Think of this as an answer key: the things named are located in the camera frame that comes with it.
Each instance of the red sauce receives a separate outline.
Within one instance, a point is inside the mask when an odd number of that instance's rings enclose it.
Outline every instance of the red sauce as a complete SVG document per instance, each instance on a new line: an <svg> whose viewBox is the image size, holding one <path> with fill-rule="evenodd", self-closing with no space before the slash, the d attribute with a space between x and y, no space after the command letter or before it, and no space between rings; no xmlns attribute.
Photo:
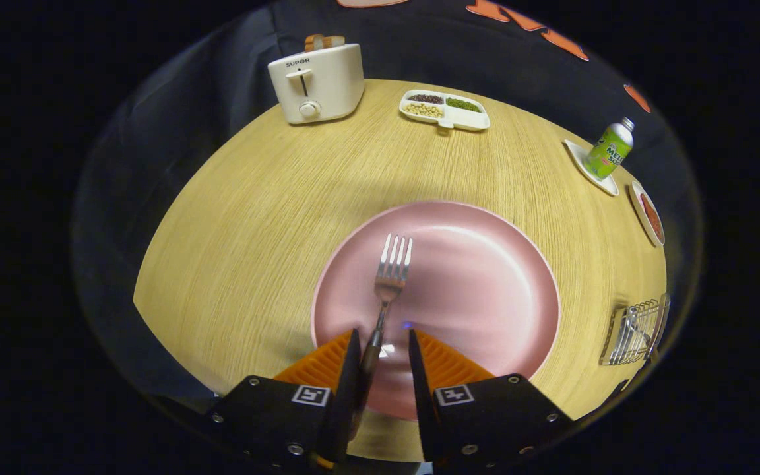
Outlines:
<svg viewBox="0 0 760 475"><path fill-rule="evenodd" d="M655 212L655 209L652 207L649 199L647 199L647 196L644 193L641 193L641 204L649 219L649 225L652 226L652 230L655 231L658 240L664 241L664 236L661 234L661 221L658 219L658 214Z"/></svg>

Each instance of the orange gripper pad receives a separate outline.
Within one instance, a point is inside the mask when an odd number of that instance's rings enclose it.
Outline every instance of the orange gripper pad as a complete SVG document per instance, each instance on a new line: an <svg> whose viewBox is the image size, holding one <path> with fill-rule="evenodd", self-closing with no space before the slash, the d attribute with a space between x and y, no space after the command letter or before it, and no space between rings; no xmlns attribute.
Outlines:
<svg viewBox="0 0 760 475"><path fill-rule="evenodd" d="M418 346L422 350L424 372L427 375L430 394L435 392L435 388L464 385L494 378L492 373L440 340L423 331L416 330L416 336Z"/></svg>
<svg viewBox="0 0 760 475"><path fill-rule="evenodd" d="M310 385L330 388L336 394L338 376L342 373L344 355L348 351L351 330L324 343L313 352L287 367L280 375L274 376L277 381L293 385Z"/></svg>

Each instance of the wire dish rack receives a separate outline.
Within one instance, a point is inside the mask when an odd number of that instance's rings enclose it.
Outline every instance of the wire dish rack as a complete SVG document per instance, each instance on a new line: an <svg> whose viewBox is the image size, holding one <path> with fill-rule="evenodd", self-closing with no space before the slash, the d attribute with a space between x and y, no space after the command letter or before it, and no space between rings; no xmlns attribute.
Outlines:
<svg viewBox="0 0 760 475"><path fill-rule="evenodd" d="M647 359L654 354L670 312L670 295L661 294L625 309L615 310L600 364L615 366Z"/></svg>

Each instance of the white toaster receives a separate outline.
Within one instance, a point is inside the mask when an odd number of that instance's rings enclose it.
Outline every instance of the white toaster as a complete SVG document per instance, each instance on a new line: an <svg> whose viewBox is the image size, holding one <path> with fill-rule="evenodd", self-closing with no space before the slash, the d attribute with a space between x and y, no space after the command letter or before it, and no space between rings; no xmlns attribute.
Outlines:
<svg viewBox="0 0 760 475"><path fill-rule="evenodd" d="M288 123L344 117L356 109L365 89L356 43L272 61L269 75Z"/></svg>

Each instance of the fork tines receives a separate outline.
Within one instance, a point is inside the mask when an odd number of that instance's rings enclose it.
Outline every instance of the fork tines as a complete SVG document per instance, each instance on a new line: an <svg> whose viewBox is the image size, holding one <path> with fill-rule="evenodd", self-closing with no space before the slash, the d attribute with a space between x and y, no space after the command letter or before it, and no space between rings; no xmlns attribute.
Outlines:
<svg viewBox="0 0 760 475"><path fill-rule="evenodd" d="M392 244L392 251L389 252L389 244ZM405 282L406 274L410 270L410 258L412 257L412 237L407 239L406 236L395 234L395 240L392 241L392 233L386 235L386 246L383 247L383 254L380 256L380 265L377 267L378 279L391 279Z"/></svg>

